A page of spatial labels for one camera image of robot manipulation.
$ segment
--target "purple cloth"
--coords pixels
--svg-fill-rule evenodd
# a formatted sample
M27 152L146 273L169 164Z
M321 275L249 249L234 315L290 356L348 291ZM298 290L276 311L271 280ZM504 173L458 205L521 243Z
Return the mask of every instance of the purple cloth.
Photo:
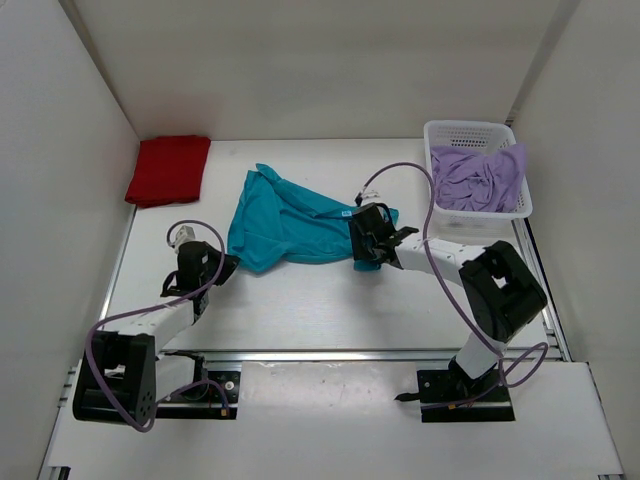
M447 210L512 212L527 166L524 144L491 155L462 147L432 147L436 203Z

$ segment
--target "laundry basket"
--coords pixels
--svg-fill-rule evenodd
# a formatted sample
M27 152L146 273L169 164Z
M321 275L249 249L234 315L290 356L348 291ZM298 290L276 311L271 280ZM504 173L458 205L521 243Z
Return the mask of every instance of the laundry basket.
M431 147L448 145L478 150L484 154L494 153L516 143L511 129L499 123L465 122L457 120L432 120L424 126L424 147L427 170L432 173ZM518 203L513 212L467 212L445 210L436 202L433 219L440 226L455 229L481 229L484 233L503 231L512 220L531 215L533 205L527 179L522 179Z

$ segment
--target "red cloth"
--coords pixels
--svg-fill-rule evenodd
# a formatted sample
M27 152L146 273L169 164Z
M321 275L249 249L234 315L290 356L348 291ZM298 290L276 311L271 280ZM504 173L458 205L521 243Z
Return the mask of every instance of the red cloth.
M210 144L207 137L195 135L140 142L125 200L143 208L195 202Z

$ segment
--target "white table surface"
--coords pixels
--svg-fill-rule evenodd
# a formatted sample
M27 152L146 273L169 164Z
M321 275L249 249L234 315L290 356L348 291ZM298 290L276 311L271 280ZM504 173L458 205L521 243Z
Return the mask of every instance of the white table surface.
M621 473L589 368L545 363L511 391L515 422L422 424L410 362L245 363L235 421L150 433L62 409L47 460L69 480L580 479Z
M165 232L172 223L203 220L226 240L247 171L256 163L270 165L283 178L353 204L371 174L397 161L424 165L422 140L213 142L199 202L137 211L109 313L159 301L162 281L176 268L176 256L165 243ZM428 186L417 170L393 169L380 176L373 188L400 211L400 226L422 226ZM206 230L196 227L196 234L216 245ZM510 230L502 238L517 245ZM488 245L493 241L472 238L464 243ZM466 307L462 288L452 285L452 289ZM380 272L359 273L353 270L352 260L327 265L281 262L259 276L239 270L227 284L210 291L210 300L200 321L168 348L457 349L468 336L467 327L433 276L389 266ZM511 346L527 347L545 339L539 317Z

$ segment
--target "teal shirt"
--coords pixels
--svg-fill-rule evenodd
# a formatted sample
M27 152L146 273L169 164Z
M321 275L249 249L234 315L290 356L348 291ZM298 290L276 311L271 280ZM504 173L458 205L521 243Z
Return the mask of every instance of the teal shirt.
M249 171L229 228L228 252L256 273L281 258L296 263L329 263L353 256L350 207L291 183L269 166ZM393 222L398 211L391 209Z

